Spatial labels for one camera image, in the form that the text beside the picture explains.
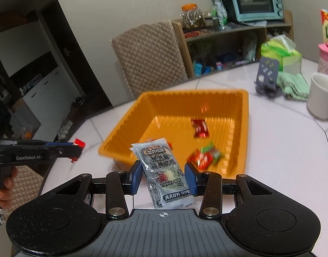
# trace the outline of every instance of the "human hand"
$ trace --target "human hand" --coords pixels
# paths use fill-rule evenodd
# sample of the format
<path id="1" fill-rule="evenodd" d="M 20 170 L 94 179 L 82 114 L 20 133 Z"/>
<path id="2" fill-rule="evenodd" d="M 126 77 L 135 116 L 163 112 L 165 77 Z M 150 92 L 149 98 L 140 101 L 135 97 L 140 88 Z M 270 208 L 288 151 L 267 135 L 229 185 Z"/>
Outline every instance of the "human hand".
<path id="1" fill-rule="evenodd" d="M 0 207 L 2 209 L 9 209 L 12 206 L 13 188 L 15 186 L 14 179 L 18 175 L 18 169 L 13 167 L 10 176 L 4 179 L 4 189 L 0 190 Z"/>

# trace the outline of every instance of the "metal screw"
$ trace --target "metal screw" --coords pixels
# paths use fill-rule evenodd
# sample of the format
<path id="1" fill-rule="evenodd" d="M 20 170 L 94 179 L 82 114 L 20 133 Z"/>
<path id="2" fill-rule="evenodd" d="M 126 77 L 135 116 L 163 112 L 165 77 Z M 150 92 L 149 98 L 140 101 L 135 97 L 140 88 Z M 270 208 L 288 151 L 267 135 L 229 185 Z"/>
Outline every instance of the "metal screw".
<path id="1" fill-rule="evenodd" d="M 209 208 L 204 208 L 202 212 L 205 215 L 212 217 L 214 215 L 217 215 L 220 211 L 217 208 L 209 207 Z"/>
<path id="2" fill-rule="evenodd" d="M 115 208 L 109 209 L 108 212 L 109 212 L 110 215 L 118 217 L 120 215 L 123 215 L 126 211 L 123 208 L 115 207 Z"/>

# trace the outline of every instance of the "green tissue package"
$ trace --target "green tissue package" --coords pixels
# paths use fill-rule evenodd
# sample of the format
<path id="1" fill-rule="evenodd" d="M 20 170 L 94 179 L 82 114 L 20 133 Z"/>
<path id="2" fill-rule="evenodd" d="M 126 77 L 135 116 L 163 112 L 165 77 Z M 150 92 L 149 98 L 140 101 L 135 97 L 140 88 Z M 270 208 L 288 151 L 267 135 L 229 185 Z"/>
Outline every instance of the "green tissue package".
<path id="1" fill-rule="evenodd" d="M 285 35 L 273 37 L 261 46 L 261 56 L 279 61 L 279 71 L 298 74 L 301 72 L 302 54 L 295 43 Z"/>

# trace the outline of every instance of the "orange plastic tray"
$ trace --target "orange plastic tray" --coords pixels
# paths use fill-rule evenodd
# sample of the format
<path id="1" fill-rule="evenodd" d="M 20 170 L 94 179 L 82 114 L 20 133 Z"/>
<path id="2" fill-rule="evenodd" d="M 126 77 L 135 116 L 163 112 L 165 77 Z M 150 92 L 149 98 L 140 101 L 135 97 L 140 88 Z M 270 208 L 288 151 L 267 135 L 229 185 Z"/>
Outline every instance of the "orange plastic tray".
<path id="1" fill-rule="evenodd" d="M 235 178 L 245 169 L 248 112 L 248 92 L 244 90 L 143 93 L 98 152 L 130 167 L 136 160 L 129 150 L 132 143 L 165 138 L 172 143 L 173 154 L 184 171 L 187 157 L 212 141 L 225 156 L 208 170 Z M 206 119 L 209 138 L 194 138 L 192 118 Z"/>

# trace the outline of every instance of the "white table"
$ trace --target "white table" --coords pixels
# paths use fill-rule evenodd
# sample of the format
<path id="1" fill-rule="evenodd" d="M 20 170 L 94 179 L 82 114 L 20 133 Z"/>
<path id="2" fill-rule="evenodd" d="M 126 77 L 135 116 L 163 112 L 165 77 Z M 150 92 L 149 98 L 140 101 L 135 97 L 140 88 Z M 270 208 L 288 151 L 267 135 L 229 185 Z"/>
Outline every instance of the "white table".
<path id="1" fill-rule="evenodd" d="M 321 234 L 314 247 L 316 256 L 328 257 L 328 121 L 315 120 L 306 103 L 283 97 L 259 97 L 254 80 L 259 64 L 252 64 L 192 80 L 171 90 L 242 88 L 249 92 L 249 136 L 245 173 L 309 207 L 321 221 Z M 302 74 L 307 81 L 317 64 L 303 60 Z M 43 193 L 81 174 L 105 177 L 118 170 L 113 159 L 98 155 L 98 148 L 133 102 L 87 120 L 74 134 L 86 142 L 80 159 L 58 159 L 45 182 Z M 105 212 L 104 196 L 97 196 L 94 207 Z M 126 198 L 129 209 L 133 199 Z M 134 196 L 135 208 L 153 208 L 143 180 Z M 223 198 L 223 212 L 234 208 L 230 196 Z"/>

